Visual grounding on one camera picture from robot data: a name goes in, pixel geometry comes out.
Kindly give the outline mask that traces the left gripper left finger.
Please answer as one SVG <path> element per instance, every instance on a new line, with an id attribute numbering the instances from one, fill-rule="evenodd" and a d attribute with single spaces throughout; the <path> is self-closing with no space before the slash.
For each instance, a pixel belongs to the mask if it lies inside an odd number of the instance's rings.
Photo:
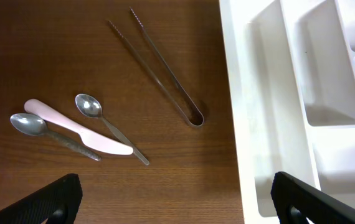
<path id="1" fill-rule="evenodd" d="M 67 174 L 0 210 L 0 223 L 73 223 L 83 197 L 77 174 Z"/>

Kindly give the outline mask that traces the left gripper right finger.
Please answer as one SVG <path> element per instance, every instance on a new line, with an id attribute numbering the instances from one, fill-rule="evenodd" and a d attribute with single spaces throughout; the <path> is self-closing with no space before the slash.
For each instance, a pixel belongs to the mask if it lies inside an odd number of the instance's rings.
<path id="1" fill-rule="evenodd" d="M 355 223 L 355 209 L 286 173 L 275 173 L 271 197 L 280 223 Z"/>

